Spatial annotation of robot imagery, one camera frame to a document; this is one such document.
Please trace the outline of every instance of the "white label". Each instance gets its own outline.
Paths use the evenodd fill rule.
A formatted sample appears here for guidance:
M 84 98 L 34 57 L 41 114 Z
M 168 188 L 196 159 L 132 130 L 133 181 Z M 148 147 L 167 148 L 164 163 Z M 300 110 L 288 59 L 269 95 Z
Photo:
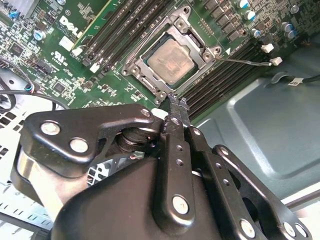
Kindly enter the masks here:
M 293 81 L 290 82 L 288 85 L 289 85 L 289 86 L 296 87 L 296 86 L 298 86 L 299 84 L 301 84 L 303 80 L 304 80 L 304 78 L 296 77 L 296 78 L 293 79 Z
M 66 26 L 66 28 L 69 31 L 72 31 L 73 35 L 75 35 L 78 39 L 82 36 L 83 32 L 79 31 L 79 28 L 75 27 L 75 25 L 72 22 L 69 22 L 68 18 L 65 16 L 62 16 L 59 20 L 59 22 L 63 25 Z
M 71 49 L 74 47 L 74 42 L 71 41 L 69 38 L 64 36 L 61 41 L 59 42 L 59 45 L 64 47 L 68 52 L 71 51 Z

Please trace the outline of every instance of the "gray metal panel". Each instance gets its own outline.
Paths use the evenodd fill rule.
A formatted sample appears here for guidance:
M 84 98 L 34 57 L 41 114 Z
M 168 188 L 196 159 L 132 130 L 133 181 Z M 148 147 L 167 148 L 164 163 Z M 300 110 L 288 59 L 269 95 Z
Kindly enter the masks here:
M 276 69 L 320 74 L 320 49 L 299 49 Z M 259 78 L 199 125 L 225 144 L 280 199 L 320 181 L 320 82 L 296 87 Z

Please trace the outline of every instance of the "wire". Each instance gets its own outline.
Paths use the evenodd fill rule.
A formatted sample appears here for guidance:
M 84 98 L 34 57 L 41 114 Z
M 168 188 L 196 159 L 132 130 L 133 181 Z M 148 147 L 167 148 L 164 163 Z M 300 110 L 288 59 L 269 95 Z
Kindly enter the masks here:
M 27 81 L 30 84 L 30 87 L 31 87 L 30 92 L 33 93 L 35 91 L 36 86 L 35 86 L 34 82 L 30 79 L 30 77 L 18 65 L 14 64 L 12 61 L 10 61 L 8 59 L 5 59 L 2 56 L 0 56 L 0 61 L 7 63 L 11 67 L 13 67 L 17 71 L 19 71 L 25 77 L 25 81 Z
M 316 82 L 316 81 L 320 81 L 320 75 L 309 77 L 309 78 L 305 78 L 305 79 L 302 80 L 302 83 L 307 84 L 307 83 L 313 83 L 313 82 Z
M 49 100 L 49 101 L 53 102 L 56 105 L 60 105 L 64 109 L 70 109 L 63 102 L 61 102 L 61 101 L 59 101 L 59 100 L 57 100 L 57 99 L 55 99 L 53 97 L 44 95 L 42 93 L 37 93 L 37 92 L 30 93 L 30 92 L 22 91 L 22 90 L 0 90 L 0 95 L 28 95 L 28 96 L 35 96 L 35 97 L 38 97 L 38 98 Z

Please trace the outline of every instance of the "electronic component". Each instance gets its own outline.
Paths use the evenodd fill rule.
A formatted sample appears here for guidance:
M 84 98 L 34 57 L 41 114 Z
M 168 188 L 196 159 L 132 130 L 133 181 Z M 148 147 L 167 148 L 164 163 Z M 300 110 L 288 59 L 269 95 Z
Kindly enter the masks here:
M 272 43 L 269 43 L 268 45 L 262 45 L 261 46 L 262 51 L 264 51 L 266 54 L 270 53 L 273 49 L 275 49 L 274 45 Z
M 13 45 L 12 45 L 12 47 L 10 48 L 10 51 L 11 51 L 14 55 L 20 57 L 21 54 L 23 53 L 24 49 L 23 49 L 20 45 L 18 45 L 17 43 L 14 42 Z
M 230 42 L 232 42 L 236 40 L 239 36 L 240 36 L 239 32 L 235 30 L 228 36 L 228 39 L 230 40 Z
M 290 9 L 291 14 L 297 14 L 299 12 L 300 8 L 298 5 L 293 5 Z
M 35 27 L 40 30 L 40 31 L 44 31 L 47 28 L 47 24 L 45 22 L 42 21 L 38 21 L 35 25 Z
M 40 0 L 6 0 L 6 2 L 12 9 L 16 9 L 15 13 L 26 19 L 31 17 Z
M 189 51 L 173 39 L 159 47 L 147 62 L 153 71 L 171 86 L 195 67 Z
M 288 39 L 294 39 L 297 36 L 297 32 L 295 30 L 286 32 L 284 35 L 288 38 Z
M 217 0 L 209 0 L 204 6 L 209 12 L 211 12 L 218 6 L 218 2 Z
M 217 23 L 220 26 L 224 26 L 227 22 L 229 22 L 229 18 L 227 17 L 227 15 L 223 15 L 218 21 Z
M 259 30 L 259 31 L 262 31 L 263 29 L 265 29 L 265 24 L 261 21 L 257 25 L 255 25 L 254 28 Z
M 252 21 L 256 18 L 256 13 L 254 11 L 246 11 L 244 14 L 246 20 Z
M 261 41 L 262 45 L 268 45 L 268 44 L 271 44 L 273 42 L 273 37 L 272 37 L 272 35 L 270 33 L 268 33 L 268 34 L 262 36 L 260 38 L 260 41 Z
M 214 19 L 218 19 L 225 11 L 219 6 L 216 10 L 211 13 Z
M 270 63 L 272 63 L 273 66 L 279 66 L 283 62 L 281 57 L 276 57 L 270 60 Z
M 259 38 L 260 36 L 261 36 L 261 32 L 259 31 L 259 30 L 257 30 L 257 29 L 255 29 L 255 28 L 253 28 L 252 30 L 251 30 L 251 35 L 254 37 L 254 38 Z
M 222 31 L 225 33 L 225 34 L 229 34 L 232 32 L 232 30 L 235 29 L 235 26 L 230 22 L 229 24 L 227 24 L 226 26 L 224 26 L 222 28 Z
M 43 60 L 39 60 L 36 65 L 35 68 L 42 72 L 45 75 L 51 74 L 54 70 L 51 66 L 49 66 L 46 62 L 44 62 Z
M 283 22 L 281 24 L 281 30 L 286 32 L 286 33 L 291 32 L 293 29 L 294 29 L 294 26 L 291 23 Z
M 238 0 L 236 5 L 239 9 L 245 9 L 249 6 L 249 2 L 248 0 Z
M 84 87 L 87 88 L 87 89 L 92 89 L 93 86 L 94 86 L 94 83 L 92 81 L 87 81 L 84 84 Z
M 33 37 L 34 37 L 34 39 L 35 40 L 37 40 L 37 41 L 42 41 L 43 39 L 45 39 L 46 38 L 46 33 L 44 32 L 44 31 L 39 31 L 39 30 L 36 30 L 36 31 L 34 31 L 34 33 L 33 33 Z
M 57 82 L 53 89 L 61 94 L 66 89 L 66 87 L 63 86 L 60 82 Z

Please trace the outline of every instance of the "hole in metal bracket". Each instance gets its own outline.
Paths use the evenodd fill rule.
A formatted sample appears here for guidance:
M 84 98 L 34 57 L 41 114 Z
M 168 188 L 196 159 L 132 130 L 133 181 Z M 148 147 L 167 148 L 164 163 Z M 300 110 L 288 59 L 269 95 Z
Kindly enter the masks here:
M 182 167 L 184 165 L 184 162 L 181 159 L 177 159 L 175 162 L 180 167 Z

